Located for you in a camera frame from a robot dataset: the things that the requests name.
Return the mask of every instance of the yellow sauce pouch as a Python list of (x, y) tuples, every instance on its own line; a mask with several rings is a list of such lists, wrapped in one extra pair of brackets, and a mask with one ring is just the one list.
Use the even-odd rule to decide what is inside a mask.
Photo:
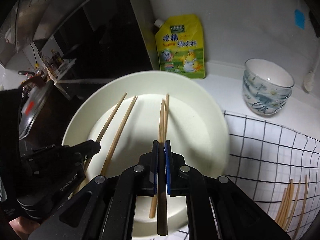
[(156, 33), (160, 70), (204, 78), (203, 31), (194, 14), (172, 16)]

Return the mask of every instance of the human hand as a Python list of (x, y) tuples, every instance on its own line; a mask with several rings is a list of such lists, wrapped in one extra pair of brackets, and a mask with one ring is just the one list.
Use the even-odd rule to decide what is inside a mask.
[(40, 226), (39, 223), (24, 217), (18, 217), (9, 224), (22, 240), (27, 240), (29, 235)]

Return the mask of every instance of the cartoon chicken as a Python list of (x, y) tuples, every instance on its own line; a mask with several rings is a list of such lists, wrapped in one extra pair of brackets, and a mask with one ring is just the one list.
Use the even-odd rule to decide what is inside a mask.
[(189, 49), (188, 55), (180, 57), (180, 60), (183, 62), (183, 70), (186, 72), (195, 72), (202, 67), (197, 61), (193, 49)]

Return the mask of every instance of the red sticker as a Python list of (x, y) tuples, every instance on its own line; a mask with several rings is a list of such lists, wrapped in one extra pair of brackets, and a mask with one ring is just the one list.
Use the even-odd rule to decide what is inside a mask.
[(29, 105), (27, 106), (27, 109), (26, 109), (26, 111), (25, 111), (25, 114), (26, 114), (26, 115), (28, 115), (28, 114), (30, 113), (30, 111), (31, 111), (31, 109), (33, 108), (34, 105), (35, 105), (34, 101), (31, 101), (31, 102), (29, 103)]

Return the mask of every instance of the metal screw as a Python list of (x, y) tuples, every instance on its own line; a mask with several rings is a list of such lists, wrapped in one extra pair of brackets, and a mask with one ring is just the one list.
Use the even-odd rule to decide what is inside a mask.
[(189, 172), (190, 171), (190, 167), (189, 166), (186, 166), (186, 165), (183, 165), (180, 167), (180, 171), (182, 172)]
[(104, 177), (102, 175), (99, 175), (94, 178), (94, 182), (97, 184), (101, 184), (102, 182), (104, 182)]
[(226, 176), (220, 176), (218, 180), (224, 184), (229, 182), (229, 179)]
[(136, 165), (136, 166), (133, 168), (133, 170), (134, 170), (135, 172), (141, 172), (141, 171), (144, 170), (144, 167), (143, 167), (142, 165)]

